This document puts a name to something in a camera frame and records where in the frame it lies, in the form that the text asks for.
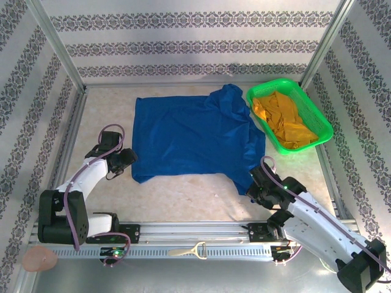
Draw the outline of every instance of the green basket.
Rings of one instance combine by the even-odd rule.
[[[331,139],[333,135],[331,124],[326,120],[323,114],[318,110],[318,108],[310,100],[307,94],[299,87],[299,85],[290,79],[280,78],[276,79],[275,81],[265,82],[264,84],[260,84],[249,89],[247,92],[247,100],[250,103],[251,111],[252,99],[268,96],[276,90],[286,96],[289,96],[296,103],[299,110],[299,115],[303,119],[306,127],[308,127],[319,137],[316,142],[302,146],[295,150],[289,150],[288,148],[284,148],[279,143],[277,137],[274,135],[267,122],[255,115],[255,118],[262,125],[266,134],[269,136],[271,142],[279,153],[298,153],[300,151],[314,147],[315,145],[320,145],[321,143],[327,142],[329,139]]]

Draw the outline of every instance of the beige floor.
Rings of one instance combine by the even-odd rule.
[[[241,87],[245,96],[249,87]],[[131,147],[136,98],[148,96],[207,95],[219,89],[205,87],[139,87],[91,89],[68,168],[67,178],[82,164],[97,143],[98,134],[110,123],[126,131],[124,147]],[[289,156],[277,153],[266,141],[266,154],[277,162],[277,173],[303,183],[329,211],[332,204],[314,148]],[[158,176],[143,184],[135,182],[130,168],[113,181],[102,179],[89,195],[90,212],[116,212],[121,221],[266,220],[270,211],[238,195],[222,174]]]

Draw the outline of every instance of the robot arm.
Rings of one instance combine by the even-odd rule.
[[[338,279],[350,292],[366,292],[384,273],[379,266],[379,262],[386,263],[384,244],[377,239],[368,241],[349,230],[297,180],[287,177],[282,181],[267,164],[261,163],[263,166],[250,171],[254,183],[247,195],[267,209],[272,209],[275,204],[281,207],[268,219],[269,233],[275,240],[295,241],[322,259],[337,272]]]
[[[121,175],[125,168],[136,161],[136,154],[129,148],[123,150],[120,148],[96,160],[97,157],[115,148],[121,138],[121,134],[117,132],[103,131],[100,143],[86,155],[81,168],[75,173],[85,169],[68,191],[68,207],[72,222],[78,232],[79,244],[83,244],[87,237],[119,230],[119,220],[116,214],[87,215],[85,200],[102,178],[106,177],[111,180]],[[113,173],[114,176],[108,178],[109,173]],[[38,238],[42,243],[74,244],[68,219],[58,214],[64,208],[64,194],[70,182],[71,179],[55,190],[44,191],[40,196]]]

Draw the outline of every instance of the floral pattern wall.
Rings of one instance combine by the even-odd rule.
[[[86,84],[300,81],[339,1],[42,1]]]
[[[0,0],[0,19],[0,292],[11,292],[78,99],[26,3]]]
[[[391,245],[391,1],[357,1],[307,92],[334,128],[325,144],[360,232]],[[389,292],[380,286],[374,292]]]

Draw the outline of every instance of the orange cloth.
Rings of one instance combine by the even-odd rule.
[[[279,92],[262,98],[254,98],[252,110],[268,123],[278,141],[285,148],[295,150],[319,139],[303,124],[294,101]]]

